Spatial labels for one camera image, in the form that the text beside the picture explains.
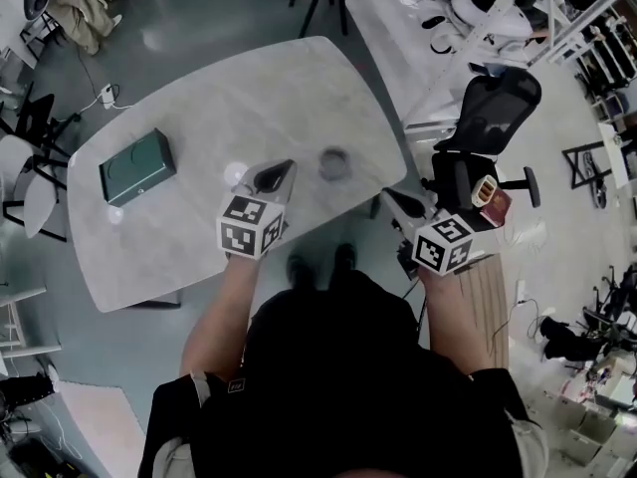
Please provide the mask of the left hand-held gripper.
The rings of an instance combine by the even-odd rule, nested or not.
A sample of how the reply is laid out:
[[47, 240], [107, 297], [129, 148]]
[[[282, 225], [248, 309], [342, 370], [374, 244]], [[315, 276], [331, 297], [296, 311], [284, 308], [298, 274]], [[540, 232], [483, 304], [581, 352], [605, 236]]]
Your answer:
[[259, 260], [283, 233], [286, 206], [293, 192], [298, 165], [292, 159], [275, 159], [251, 166], [233, 188], [243, 188], [259, 198], [227, 192], [216, 218], [218, 248]]

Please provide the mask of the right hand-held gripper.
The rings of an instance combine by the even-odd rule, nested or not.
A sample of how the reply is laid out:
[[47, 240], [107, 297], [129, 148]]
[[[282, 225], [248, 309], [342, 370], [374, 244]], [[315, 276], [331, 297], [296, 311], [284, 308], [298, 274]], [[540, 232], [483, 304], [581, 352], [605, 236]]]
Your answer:
[[397, 251], [397, 260], [409, 279], [417, 276], [419, 268], [445, 276], [468, 262], [475, 232], [462, 218], [451, 215], [425, 224], [436, 208], [423, 193], [383, 188], [381, 199], [400, 228], [418, 228], [410, 239], [403, 239]]

